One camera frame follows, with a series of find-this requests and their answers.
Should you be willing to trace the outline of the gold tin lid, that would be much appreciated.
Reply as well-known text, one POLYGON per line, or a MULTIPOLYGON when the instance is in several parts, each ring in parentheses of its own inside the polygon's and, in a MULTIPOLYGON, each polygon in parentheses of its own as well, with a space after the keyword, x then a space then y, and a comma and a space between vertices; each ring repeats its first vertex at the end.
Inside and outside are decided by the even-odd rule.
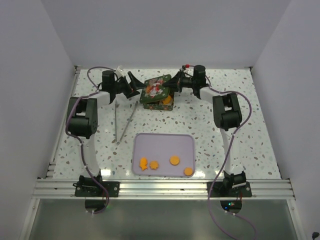
POLYGON ((162 101, 170 95, 170 88, 163 84, 172 78, 170 74, 158 76, 144 81, 146 87, 142 89, 139 102, 141 104, 150 104, 162 101))

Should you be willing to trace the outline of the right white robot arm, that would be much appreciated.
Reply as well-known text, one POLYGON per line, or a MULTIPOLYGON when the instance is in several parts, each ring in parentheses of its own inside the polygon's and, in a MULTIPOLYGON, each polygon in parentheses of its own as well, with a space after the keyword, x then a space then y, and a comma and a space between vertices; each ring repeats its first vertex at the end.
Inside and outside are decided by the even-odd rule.
POLYGON ((224 175, 222 189, 227 196, 235 196, 247 181, 240 159, 239 143, 236 141, 236 133, 243 121, 237 93, 213 89, 203 65, 195 65, 193 75, 188 75, 187 68, 188 65, 182 66, 163 86, 179 93, 184 88, 192 89, 198 99, 212 102, 213 121, 222 136, 225 154, 220 170, 224 175))

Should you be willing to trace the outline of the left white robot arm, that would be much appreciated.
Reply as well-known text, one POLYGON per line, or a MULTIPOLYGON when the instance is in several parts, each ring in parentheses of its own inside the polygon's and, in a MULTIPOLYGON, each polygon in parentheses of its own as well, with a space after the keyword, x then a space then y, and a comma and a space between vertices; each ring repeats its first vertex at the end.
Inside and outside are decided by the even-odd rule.
POLYGON ((130 99, 139 95, 139 90, 147 87, 131 71, 128 71, 127 75, 130 81, 127 81, 122 70, 106 67, 101 74, 99 84, 95 84, 88 75, 87 78, 96 91, 85 96, 71 97, 68 102, 65 133, 79 142, 80 159, 83 166, 79 180, 89 180, 86 190, 95 197, 101 195, 104 190, 95 148, 98 110, 102 106, 113 103, 119 94, 130 99))

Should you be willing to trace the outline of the orange dotted round cookie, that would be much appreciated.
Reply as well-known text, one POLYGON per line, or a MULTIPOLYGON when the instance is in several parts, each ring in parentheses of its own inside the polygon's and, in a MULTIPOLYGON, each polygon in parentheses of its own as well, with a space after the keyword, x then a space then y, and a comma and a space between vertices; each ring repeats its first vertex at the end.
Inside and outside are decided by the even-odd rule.
POLYGON ((173 166, 176 166, 180 163, 180 158, 176 155, 174 156, 171 156, 170 159, 169 159, 169 162, 173 165, 173 166))

